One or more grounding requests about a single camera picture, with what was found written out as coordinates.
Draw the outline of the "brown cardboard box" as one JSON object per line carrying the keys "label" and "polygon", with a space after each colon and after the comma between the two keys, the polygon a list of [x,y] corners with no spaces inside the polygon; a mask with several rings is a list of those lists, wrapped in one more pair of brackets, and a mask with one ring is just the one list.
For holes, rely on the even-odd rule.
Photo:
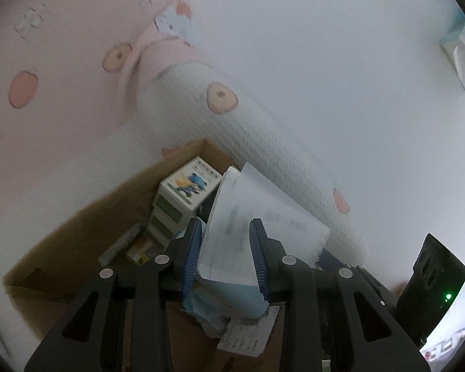
{"label": "brown cardboard box", "polygon": [[[208,139],[190,142],[80,211],[45,238],[7,273],[4,285],[15,310],[38,339],[59,321],[68,304],[101,268],[99,258],[150,214],[159,182],[194,157],[218,171],[234,159]],[[279,317],[257,358],[217,349],[199,323],[177,304],[167,306],[170,345],[177,371],[277,371],[281,359]]]}

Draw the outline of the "light blue packet in box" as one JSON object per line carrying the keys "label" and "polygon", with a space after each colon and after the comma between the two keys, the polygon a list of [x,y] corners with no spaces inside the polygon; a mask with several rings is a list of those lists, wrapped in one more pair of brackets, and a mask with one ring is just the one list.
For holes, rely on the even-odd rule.
{"label": "light blue packet in box", "polygon": [[204,317],[258,319],[269,303],[257,285],[241,285],[197,278],[183,301],[184,309]]}

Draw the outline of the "green white medicine box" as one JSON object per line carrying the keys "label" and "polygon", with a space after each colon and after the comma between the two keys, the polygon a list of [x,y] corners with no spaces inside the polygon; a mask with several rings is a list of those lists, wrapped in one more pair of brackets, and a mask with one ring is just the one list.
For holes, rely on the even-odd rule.
{"label": "green white medicine box", "polygon": [[216,190],[222,174],[197,156],[162,180],[153,198],[148,230],[157,241],[169,241],[186,229],[202,203]]}

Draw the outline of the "pink cartoon bed sheet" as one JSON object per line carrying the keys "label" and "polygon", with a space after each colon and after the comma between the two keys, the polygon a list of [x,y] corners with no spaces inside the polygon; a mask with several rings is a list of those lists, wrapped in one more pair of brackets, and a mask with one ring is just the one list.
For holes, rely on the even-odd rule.
{"label": "pink cartoon bed sheet", "polygon": [[187,0],[0,0],[0,340],[19,369],[38,338],[4,278],[41,241],[165,155],[207,138],[249,162],[330,228],[329,249],[361,264],[365,244],[318,163],[233,91],[156,15]]}

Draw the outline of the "small yellow card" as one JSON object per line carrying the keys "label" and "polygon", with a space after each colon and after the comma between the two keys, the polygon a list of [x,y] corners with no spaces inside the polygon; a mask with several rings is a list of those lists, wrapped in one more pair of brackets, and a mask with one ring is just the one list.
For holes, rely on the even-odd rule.
{"label": "small yellow card", "polygon": [[141,236],[136,238],[132,245],[126,251],[126,259],[136,266],[141,266],[157,255],[160,254],[158,246],[156,246],[150,239]]}

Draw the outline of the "printed paper leaflet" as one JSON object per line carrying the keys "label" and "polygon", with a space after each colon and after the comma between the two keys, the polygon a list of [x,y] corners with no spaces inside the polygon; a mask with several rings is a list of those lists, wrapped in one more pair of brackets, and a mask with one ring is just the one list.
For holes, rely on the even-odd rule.
{"label": "printed paper leaflet", "polygon": [[257,358],[264,352],[274,329],[280,306],[270,306],[256,320],[232,318],[216,349],[226,353]]}

